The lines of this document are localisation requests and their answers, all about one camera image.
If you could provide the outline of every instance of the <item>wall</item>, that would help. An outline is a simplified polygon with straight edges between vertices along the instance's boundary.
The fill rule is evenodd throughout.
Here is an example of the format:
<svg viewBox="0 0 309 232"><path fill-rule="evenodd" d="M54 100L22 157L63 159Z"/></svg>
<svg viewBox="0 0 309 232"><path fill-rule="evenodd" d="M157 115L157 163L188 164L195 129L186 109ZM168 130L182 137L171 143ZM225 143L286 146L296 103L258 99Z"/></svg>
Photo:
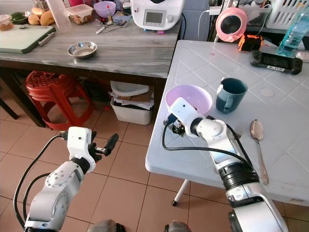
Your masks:
<svg viewBox="0 0 309 232"><path fill-rule="evenodd" d="M32 0L0 0L0 14L11 14L16 11L25 11L32 8ZM183 14L187 20L185 33L186 40L197 40L198 19L204 10L209 9L208 0L186 0ZM200 24L200 40L204 41L208 35L209 14L204 13ZM184 27L182 27L181 38L183 38Z"/></svg>

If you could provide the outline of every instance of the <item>teal mug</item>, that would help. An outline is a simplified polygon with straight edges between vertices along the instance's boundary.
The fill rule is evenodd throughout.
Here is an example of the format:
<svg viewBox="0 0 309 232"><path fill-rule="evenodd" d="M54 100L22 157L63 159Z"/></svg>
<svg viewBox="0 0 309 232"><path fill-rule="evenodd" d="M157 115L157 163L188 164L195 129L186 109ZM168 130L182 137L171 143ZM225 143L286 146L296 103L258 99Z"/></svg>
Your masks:
<svg viewBox="0 0 309 232"><path fill-rule="evenodd" d="M224 114L233 112L239 106L247 90L246 83L239 79L223 79L217 90L217 110Z"/></svg>

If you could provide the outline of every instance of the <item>marble countertop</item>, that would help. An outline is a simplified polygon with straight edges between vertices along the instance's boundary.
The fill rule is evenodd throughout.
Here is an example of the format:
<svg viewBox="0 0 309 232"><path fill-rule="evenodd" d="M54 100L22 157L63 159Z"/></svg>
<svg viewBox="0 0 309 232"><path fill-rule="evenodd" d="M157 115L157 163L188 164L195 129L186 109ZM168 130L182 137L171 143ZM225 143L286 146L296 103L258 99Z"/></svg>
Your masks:
<svg viewBox="0 0 309 232"><path fill-rule="evenodd" d="M43 47L36 47L27 54L0 53L1 60L57 65L111 73L134 74L167 78L180 21L163 35L156 31L144 31L132 21L126 28L96 35L95 25L72 23L72 31L56 32ZM77 42L91 41L98 46L91 58L80 60L68 55L68 48Z"/></svg>
<svg viewBox="0 0 309 232"><path fill-rule="evenodd" d="M265 43L263 52L276 48ZM166 93L174 86L192 84L207 90L212 97L208 114L242 131L241 143L260 174L256 143L249 127L254 119L264 126L260 142L269 176L264 186L270 197L292 204L309 206L309 64L298 75L285 74L250 65L251 54L239 52L236 44L179 40L169 71L163 99L146 156L150 172L223 187L220 176L206 151L166 151L161 144L163 120L169 115ZM224 115L216 110L216 90L221 79L233 77L248 86L237 110ZM200 138L183 138L170 130L169 147L207 146Z"/></svg>

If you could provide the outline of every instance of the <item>green cutting board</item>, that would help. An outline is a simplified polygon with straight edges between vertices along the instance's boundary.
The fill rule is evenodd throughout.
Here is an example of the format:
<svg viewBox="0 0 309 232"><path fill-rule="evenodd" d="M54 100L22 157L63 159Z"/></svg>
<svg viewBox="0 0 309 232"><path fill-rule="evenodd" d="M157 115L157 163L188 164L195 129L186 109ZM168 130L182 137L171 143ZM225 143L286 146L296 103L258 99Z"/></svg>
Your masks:
<svg viewBox="0 0 309 232"><path fill-rule="evenodd" d="M52 26L29 26L25 29L19 27L20 25L14 25L11 30L0 31L0 52L28 53L38 42L56 31Z"/></svg>

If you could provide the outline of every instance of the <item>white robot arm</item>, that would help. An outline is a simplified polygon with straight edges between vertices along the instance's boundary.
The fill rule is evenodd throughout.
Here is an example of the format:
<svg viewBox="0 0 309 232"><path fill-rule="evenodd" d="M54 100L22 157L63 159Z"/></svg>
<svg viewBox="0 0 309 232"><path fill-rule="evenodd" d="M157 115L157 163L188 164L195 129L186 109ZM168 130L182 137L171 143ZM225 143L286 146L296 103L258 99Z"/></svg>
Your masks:
<svg viewBox="0 0 309 232"><path fill-rule="evenodd" d="M227 125L221 120L210 120L198 114L181 97L171 105L169 112L172 117L169 116L165 122L165 130L168 124L178 120L189 136L200 137L207 142L210 157L225 186L226 197L234 208L229 214L233 232L288 232L283 218L260 184L250 160L241 152Z"/></svg>
<svg viewBox="0 0 309 232"><path fill-rule="evenodd" d="M118 140L114 134L104 148L99 148L92 142L96 134L90 129L70 127L62 135L68 140L70 161L50 173L43 189L33 199L25 223L26 232L59 231L84 175L94 170L102 158L96 153L109 155Z"/></svg>

